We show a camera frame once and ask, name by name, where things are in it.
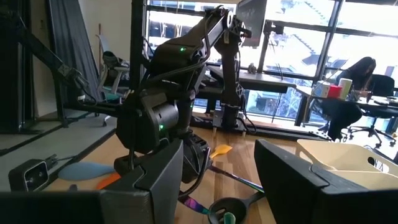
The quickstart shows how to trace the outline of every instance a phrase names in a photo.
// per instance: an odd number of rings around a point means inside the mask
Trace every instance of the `wooden table surface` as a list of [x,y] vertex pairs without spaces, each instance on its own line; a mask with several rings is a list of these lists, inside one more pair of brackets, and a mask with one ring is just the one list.
[[[226,134],[220,131],[213,137],[212,130],[193,128],[194,132],[208,141],[211,148],[220,144],[228,144],[233,149],[225,156],[215,158],[214,165],[231,172],[239,177],[260,184],[257,176],[256,164],[254,162],[254,141],[259,137],[246,136],[245,138],[237,134]],[[267,139],[268,141],[294,153],[296,142],[283,141],[278,139]],[[116,136],[111,137],[104,144],[94,150],[83,161],[97,162],[101,164],[113,165],[117,157],[125,156],[125,149]],[[79,190],[93,190],[96,184],[106,178],[98,177],[91,180],[70,182],[57,179],[45,190],[67,190],[71,184],[77,184]],[[182,184],[181,189],[186,190],[190,185]],[[215,200],[223,197],[248,198],[255,193],[255,190],[220,174],[215,174],[208,170],[200,186],[191,196],[205,207],[209,207]],[[207,217],[195,213],[181,203],[177,204],[175,211],[175,223],[196,224],[208,223]],[[246,223],[275,223],[271,209],[266,198],[259,200],[250,206]]]

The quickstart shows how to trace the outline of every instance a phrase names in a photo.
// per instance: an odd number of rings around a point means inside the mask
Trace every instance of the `computer monitor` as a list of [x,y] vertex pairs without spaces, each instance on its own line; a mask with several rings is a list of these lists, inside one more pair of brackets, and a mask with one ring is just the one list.
[[252,37],[246,38],[243,46],[258,47],[266,16],[266,0],[243,0],[236,7],[236,16],[242,20]]

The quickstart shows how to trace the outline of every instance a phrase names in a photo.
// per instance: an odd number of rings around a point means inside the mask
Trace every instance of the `person sitting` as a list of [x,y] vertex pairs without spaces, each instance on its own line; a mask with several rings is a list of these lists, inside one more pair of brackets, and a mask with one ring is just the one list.
[[[351,90],[356,91],[360,96],[368,94],[367,88],[376,68],[376,61],[371,57],[364,57],[350,68],[342,71],[336,78],[334,84],[338,85],[340,79],[352,80]],[[362,117],[358,105],[338,100],[323,100],[321,108],[331,118],[328,130],[329,137],[334,141],[341,139],[341,130],[359,121]]]

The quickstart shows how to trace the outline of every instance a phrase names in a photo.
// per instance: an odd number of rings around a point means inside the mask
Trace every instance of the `window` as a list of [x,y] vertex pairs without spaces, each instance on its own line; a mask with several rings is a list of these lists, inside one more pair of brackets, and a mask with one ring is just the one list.
[[315,76],[325,33],[285,27],[284,34],[272,33],[264,69]]
[[329,0],[268,0],[266,18],[327,26],[333,5]]
[[398,7],[344,2],[338,27],[398,35]]
[[[285,77],[284,80],[300,86],[312,85],[312,81],[310,80],[287,77]],[[250,90],[246,108],[248,113],[254,113],[263,116],[273,116],[275,109],[277,109],[275,114],[276,117],[295,119],[299,110],[301,97],[301,94],[297,93],[293,88],[288,88],[287,93],[284,94]]]
[[[347,69],[363,57],[376,60],[375,74],[392,77],[398,86],[398,40],[389,37],[361,37],[335,34],[328,53],[327,67]],[[329,70],[326,77],[336,77],[341,71]]]

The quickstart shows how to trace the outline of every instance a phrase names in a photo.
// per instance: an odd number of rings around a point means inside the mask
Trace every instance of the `yellow spatula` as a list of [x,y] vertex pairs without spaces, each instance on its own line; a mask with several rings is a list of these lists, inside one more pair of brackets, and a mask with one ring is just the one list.
[[224,144],[219,145],[216,147],[215,151],[213,153],[211,153],[210,159],[213,159],[214,157],[219,156],[219,155],[226,154],[231,149],[232,149],[231,146],[224,145]]

